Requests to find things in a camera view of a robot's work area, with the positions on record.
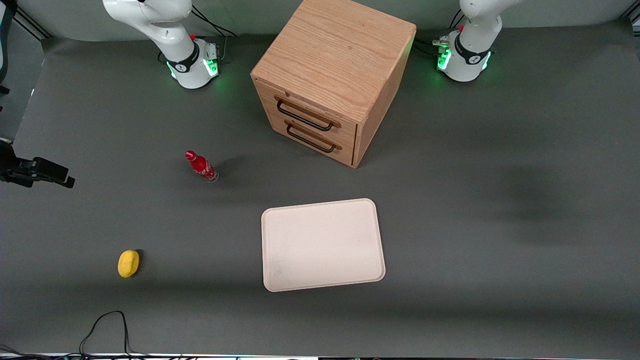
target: gray tablecloth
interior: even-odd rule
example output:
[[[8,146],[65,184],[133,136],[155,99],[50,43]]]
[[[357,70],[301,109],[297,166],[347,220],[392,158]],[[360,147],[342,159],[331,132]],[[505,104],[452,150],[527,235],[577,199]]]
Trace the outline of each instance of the gray tablecloth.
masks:
[[[628,21],[506,29],[473,83],[414,50],[357,170],[269,128],[249,72],[272,39],[231,38],[220,78],[195,91],[149,41],[45,44],[15,149],[77,181],[0,184],[3,342],[72,351],[121,309],[140,352],[637,358]],[[217,163],[217,183],[187,149]],[[265,209],[361,197],[378,206],[382,281],[263,287]],[[123,280],[131,248],[146,263]],[[105,319],[86,349],[121,351],[121,331]]]

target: green led light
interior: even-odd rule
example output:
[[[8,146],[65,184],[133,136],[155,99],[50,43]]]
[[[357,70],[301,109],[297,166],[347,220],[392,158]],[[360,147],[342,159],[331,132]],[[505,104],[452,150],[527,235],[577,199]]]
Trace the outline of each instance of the green led light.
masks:
[[[216,60],[202,59],[202,63],[207,68],[211,77],[218,75],[218,62]]]
[[[173,68],[171,68],[171,65],[169,65],[169,62],[166,63],[166,66],[169,67],[169,70],[171,71],[171,77],[175,79],[175,74],[173,73]]]
[[[482,65],[482,69],[486,69],[486,64],[489,62],[489,58],[491,57],[491,51],[486,55],[486,59],[484,59],[484,65]]]
[[[451,59],[451,50],[447,49],[438,59],[438,68],[440,68],[440,70],[446,69],[449,64],[449,59]]]

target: black clamp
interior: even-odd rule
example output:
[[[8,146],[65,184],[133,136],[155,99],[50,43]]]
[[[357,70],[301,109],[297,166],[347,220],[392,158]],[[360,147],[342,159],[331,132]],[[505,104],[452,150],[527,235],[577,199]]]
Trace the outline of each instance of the black clamp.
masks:
[[[200,57],[200,46],[198,46],[198,44],[193,42],[193,52],[188,58],[182,61],[171,61],[167,59],[166,62],[168,62],[169,65],[171,65],[171,67],[173,67],[177,72],[185,73],[185,72],[189,72],[189,70],[191,69],[191,66],[195,64],[196,61],[198,61],[199,57]]]
[[[73,188],[76,180],[67,176],[69,169],[43,158],[18,158],[13,147],[0,140],[0,181],[15,183],[26,188],[35,181],[47,181]]]
[[[458,54],[460,54],[460,56],[465,59],[468,65],[475,65],[479,63],[489,53],[489,50],[483,51],[481,53],[474,53],[473,51],[465,49],[460,42],[460,34],[456,36],[454,47],[456,48]]]

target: bottle cap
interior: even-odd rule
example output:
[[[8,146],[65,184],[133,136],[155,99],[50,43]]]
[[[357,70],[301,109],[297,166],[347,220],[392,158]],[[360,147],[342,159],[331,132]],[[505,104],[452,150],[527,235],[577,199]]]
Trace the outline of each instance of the bottle cap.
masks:
[[[196,158],[198,156],[196,155],[195,152],[189,150],[189,151],[184,153],[184,157],[187,158],[187,160],[189,160],[189,161],[193,161],[193,160],[196,160]]]

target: drawer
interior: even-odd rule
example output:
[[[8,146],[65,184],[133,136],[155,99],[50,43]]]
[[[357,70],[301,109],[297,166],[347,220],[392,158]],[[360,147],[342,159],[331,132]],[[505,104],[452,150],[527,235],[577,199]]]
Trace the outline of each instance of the drawer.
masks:
[[[353,163],[353,143],[348,147],[336,143],[324,134],[310,131],[291,119],[285,119],[280,115],[279,113],[277,115],[271,112],[268,113],[271,127],[275,131],[334,160],[351,166]]]
[[[288,120],[298,129],[318,134],[321,138],[353,150],[356,136],[355,124],[337,120],[327,114],[320,114],[303,101],[293,99],[294,96],[291,94],[263,83],[256,82],[256,89],[265,112],[269,114],[272,127],[274,122],[271,118],[278,117],[280,120]]]

